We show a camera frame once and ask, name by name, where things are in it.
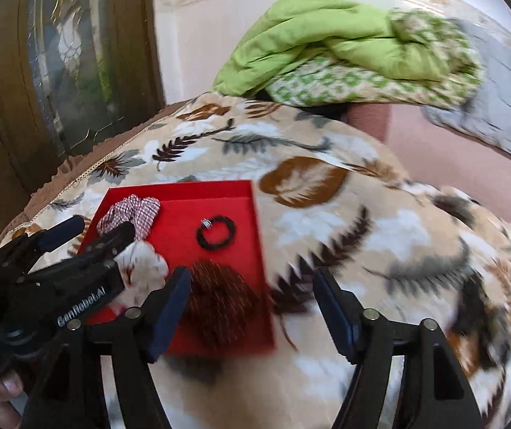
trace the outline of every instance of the human hand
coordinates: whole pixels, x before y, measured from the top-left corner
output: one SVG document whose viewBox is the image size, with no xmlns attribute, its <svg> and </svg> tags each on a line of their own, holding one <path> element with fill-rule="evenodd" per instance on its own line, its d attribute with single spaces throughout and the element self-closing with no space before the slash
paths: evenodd
<svg viewBox="0 0 511 429">
<path fill-rule="evenodd" d="M 21 423 L 21 416 L 9 402 L 21 395 L 23 382 L 15 371 L 7 372 L 0 378 L 0 428 L 17 429 Z"/>
</svg>

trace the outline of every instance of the red box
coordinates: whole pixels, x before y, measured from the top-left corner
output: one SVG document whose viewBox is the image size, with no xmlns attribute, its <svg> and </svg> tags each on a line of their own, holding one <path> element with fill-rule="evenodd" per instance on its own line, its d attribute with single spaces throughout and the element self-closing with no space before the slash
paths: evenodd
<svg viewBox="0 0 511 429">
<path fill-rule="evenodd" d="M 205 347 L 193 330 L 180 322 L 168 354 L 222 357 L 269 352 L 274 349 L 269 287 L 263 269 L 257 214 L 251 181 L 184 182 L 115 187 L 104 196 L 88 228 L 79 251 L 97 239 L 96 224 L 108 209 L 130 195 L 155 197 L 162 207 L 154 220 L 149 237 L 157 253 L 168 262 L 170 270 L 178 265 L 192 266 L 200 259 L 213 260 L 234 268 L 255 291 L 260 302 L 248 322 L 246 336 L 235 345 L 213 350 Z M 196 231 L 204 218 L 227 216 L 234 221 L 236 234 L 232 242 L 217 251 L 208 252 L 199 246 Z M 226 237 L 224 224 L 217 224 L 206 233 L 209 242 Z M 105 308 L 89 322 L 113 319 Z"/>
</svg>

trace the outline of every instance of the green blanket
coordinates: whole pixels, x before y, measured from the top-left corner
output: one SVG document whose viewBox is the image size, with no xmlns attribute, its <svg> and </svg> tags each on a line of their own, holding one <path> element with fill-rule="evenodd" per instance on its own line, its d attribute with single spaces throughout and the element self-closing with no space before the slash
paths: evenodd
<svg viewBox="0 0 511 429">
<path fill-rule="evenodd" d="M 346 0 L 279 0 L 240 40 L 213 90 L 280 103 L 462 104 L 481 84 L 477 51 L 426 11 Z"/>
</svg>

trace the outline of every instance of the brown leaf print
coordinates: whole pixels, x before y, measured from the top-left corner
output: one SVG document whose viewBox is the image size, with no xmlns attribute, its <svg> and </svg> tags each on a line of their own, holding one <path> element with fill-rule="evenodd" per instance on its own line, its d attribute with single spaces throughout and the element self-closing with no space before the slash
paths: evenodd
<svg viewBox="0 0 511 429">
<path fill-rule="evenodd" d="M 480 344 L 477 333 L 468 337 L 448 331 L 448 344 L 454 351 L 466 378 L 470 379 L 480 369 Z"/>
<path fill-rule="evenodd" d="M 379 159 L 364 160 L 364 166 L 356 164 L 348 164 L 355 173 L 364 176 L 374 177 L 386 183 L 394 183 L 399 180 L 399 175 L 390 164 L 385 164 Z"/>
<path fill-rule="evenodd" d="M 83 216 L 84 219 L 84 230 L 82 234 L 79 234 L 73 241 L 73 246 L 67 250 L 69 256 L 76 256 L 79 253 L 80 245 L 83 243 L 85 236 L 87 235 L 87 231 L 89 226 L 91 225 L 92 220 Z"/>
<path fill-rule="evenodd" d="M 280 103 L 259 102 L 256 100 L 246 101 L 245 114 L 249 119 L 263 118 L 281 108 Z"/>
<path fill-rule="evenodd" d="M 156 168 L 160 170 L 160 163 L 172 163 L 176 161 L 180 155 L 192 144 L 195 144 L 198 140 L 211 135 L 219 134 L 223 131 L 229 131 L 234 129 L 234 119 L 228 119 L 228 123 L 219 129 L 203 132 L 202 134 L 185 135 L 183 137 L 176 137 L 174 140 L 170 140 L 168 143 L 162 145 L 161 148 L 156 149 L 156 154 L 152 155 L 152 159 L 158 161 Z"/>
<path fill-rule="evenodd" d="M 343 185 L 348 170 L 317 158 L 293 157 L 259 181 L 262 192 L 291 208 L 306 208 L 328 202 Z"/>
<path fill-rule="evenodd" d="M 180 114 L 180 116 L 176 117 L 182 120 L 202 120 L 213 115 L 223 116 L 230 111 L 230 109 L 231 108 L 229 106 L 220 106 L 219 104 L 209 103 L 204 106 L 200 106 L 197 110 L 194 110 L 191 113 Z"/>
<path fill-rule="evenodd" d="M 506 310 L 511 325 L 511 263 L 505 260 L 493 260 L 492 264 L 485 266 L 486 271 L 492 274 L 500 283 L 506 297 Z"/>
<path fill-rule="evenodd" d="M 146 163 L 142 158 L 136 157 L 138 154 L 138 149 L 127 150 L 100 163 L 91 172 L 87 184 L 93 185 L 102 180 L 108 183 L 119 184 L 125 179 L 132 167 Z"/>
<path fill-rule="evenodd" d="M 35 232 L 39 232 L 41 230 L 41 226 L 39 224 L 31 224 L 30 226 L 26 227 L 20 227 L 20 229 L 17 229 L 15 232 L 13 232 L 13 235 L 11 235 L 11 240 L 16 239 L 20 235 L 23 235 L 27 233 L 27 235 L 31 236 Z"/>
</svg>

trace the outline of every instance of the brown pom pom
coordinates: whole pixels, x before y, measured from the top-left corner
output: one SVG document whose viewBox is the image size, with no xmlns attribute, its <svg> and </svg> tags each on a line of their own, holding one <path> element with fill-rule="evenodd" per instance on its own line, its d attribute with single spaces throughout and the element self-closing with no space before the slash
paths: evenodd
<svg viewBox="0 0 511 429">
<path fill-rule="evenodd" d="M 257 302 L 257 295 L 232 267 L 210 260 L 192 266 L 185 319 L 210 348 L 232 345 L 244 337 Z"/>
</svg>

